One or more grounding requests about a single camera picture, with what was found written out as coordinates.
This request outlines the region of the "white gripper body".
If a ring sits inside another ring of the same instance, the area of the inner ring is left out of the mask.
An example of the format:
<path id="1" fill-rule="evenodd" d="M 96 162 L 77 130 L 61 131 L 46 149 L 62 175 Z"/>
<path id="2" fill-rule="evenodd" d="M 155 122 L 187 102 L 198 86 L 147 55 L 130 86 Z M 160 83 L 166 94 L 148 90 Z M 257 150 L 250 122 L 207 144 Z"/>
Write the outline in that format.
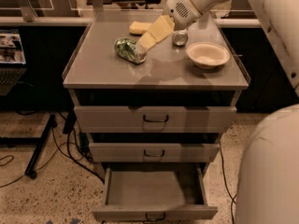
<path id="1" fill-rule="evenodd" d="M 163 14 L 173 20 L 176 30 L 187 29 L 202 16 L 192 0 L 167 0 Z"/>

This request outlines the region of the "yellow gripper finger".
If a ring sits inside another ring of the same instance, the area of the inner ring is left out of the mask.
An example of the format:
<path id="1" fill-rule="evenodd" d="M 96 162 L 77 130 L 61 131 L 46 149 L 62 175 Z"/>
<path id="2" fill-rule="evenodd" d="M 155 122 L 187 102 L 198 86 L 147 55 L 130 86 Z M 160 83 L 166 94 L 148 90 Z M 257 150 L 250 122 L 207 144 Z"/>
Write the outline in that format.
<path id="1" fill-rule="evenodd" d="M 137 50 L 150 50 L 174 31 L 175 23 L 168 15 L 161 15 L 136 42 Z"/>

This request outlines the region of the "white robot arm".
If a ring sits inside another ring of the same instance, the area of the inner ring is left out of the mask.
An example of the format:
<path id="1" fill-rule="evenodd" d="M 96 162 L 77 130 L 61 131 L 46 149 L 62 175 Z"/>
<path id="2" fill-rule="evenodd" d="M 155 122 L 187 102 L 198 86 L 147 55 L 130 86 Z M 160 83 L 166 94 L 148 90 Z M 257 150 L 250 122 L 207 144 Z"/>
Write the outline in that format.
<path id="1" fill-rule="evenodd" d="M 184 29 L 226 0 L 167 0 L 169 26 L 147 32 L 148 51 L 175 28 Z M 299 0 L 247 0 L 275 52 L 288 90 L 298 89 Z M 299 224 L 299 105 L 289 105 L 261 120 L 244 146 L 236 191 L 235 224 Z"/>

